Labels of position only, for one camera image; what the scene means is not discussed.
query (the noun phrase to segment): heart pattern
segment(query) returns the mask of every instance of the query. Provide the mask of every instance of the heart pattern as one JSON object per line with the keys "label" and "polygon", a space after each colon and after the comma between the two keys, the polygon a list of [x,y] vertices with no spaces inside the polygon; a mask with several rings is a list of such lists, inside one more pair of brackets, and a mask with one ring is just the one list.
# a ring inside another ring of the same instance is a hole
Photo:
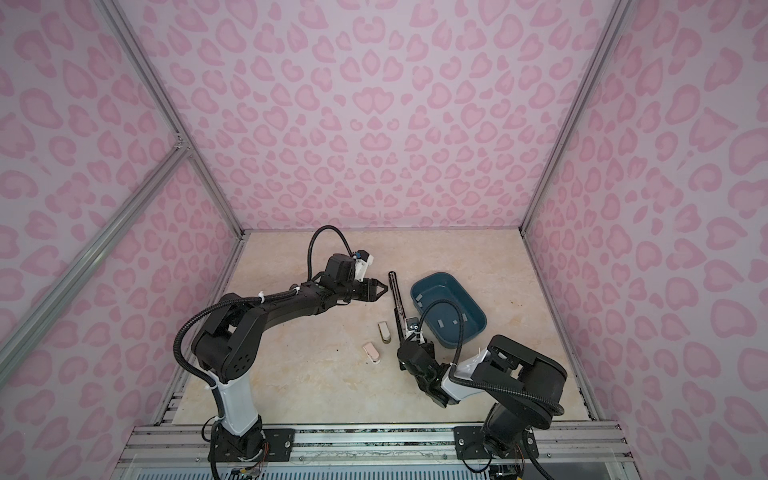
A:
{"label": "heart pattern", "polygon": [[108,478],[154,414],[177,328],[205,306],[233,245],[182,164],[0,391],[0,477]]}
{"label": "heart pattern", "polygon": [[0,19],[3,344],[174,138],[90,2]]}
{"label": "heart pattern", "polygon": [[274,230],[518,226],[613,2],[123,3],[240,222]]}
{"label": "heart pattern", "polygon": [[643,478],[768,477],[767,15],[641,1],[529,236]]}

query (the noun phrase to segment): beige tabletop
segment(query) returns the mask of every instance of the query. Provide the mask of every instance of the beige tabletop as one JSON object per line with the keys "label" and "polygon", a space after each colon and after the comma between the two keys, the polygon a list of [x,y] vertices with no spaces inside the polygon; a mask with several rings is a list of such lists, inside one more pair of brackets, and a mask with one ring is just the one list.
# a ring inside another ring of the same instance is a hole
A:
{"label": "beige tabletop", "polygon": [[[465,344],[461,360],[477,354],[496,334],[505,335],[557,360],[568,371],[556,420],[588,420],[563,346],[517,230],[390,230],[345,233],[354,250],[375,259],[366,276],[388,284],[397,272],[406,315],[415,316],[411,285],[435,272],[452,274],[488,317],[488,326]],[[306,248],[312,234],[252,233],[230,281],[241,296],[276,293],[306,280]],[[314,248],[313,272],[333,253],[345,252],[338,236],[322,232]],[[291,320],[267,330],[250,370],[253,401],[265,424],[475,422],[494,403],[480,393],[446,409],[422,393],[397,365],[398,346],[387,293],[375,303],[353,302],[318,316]],[[377,323],[386,321],[385,345]],[[429,329],[427,338],[434,339]],[[373,342],[381,362],[372,364],[362,345]],[[453,350],[435,342],[437,360]],[[176,425],[199,425],[216,413],[204,383],[191,378],[174,417]]]}

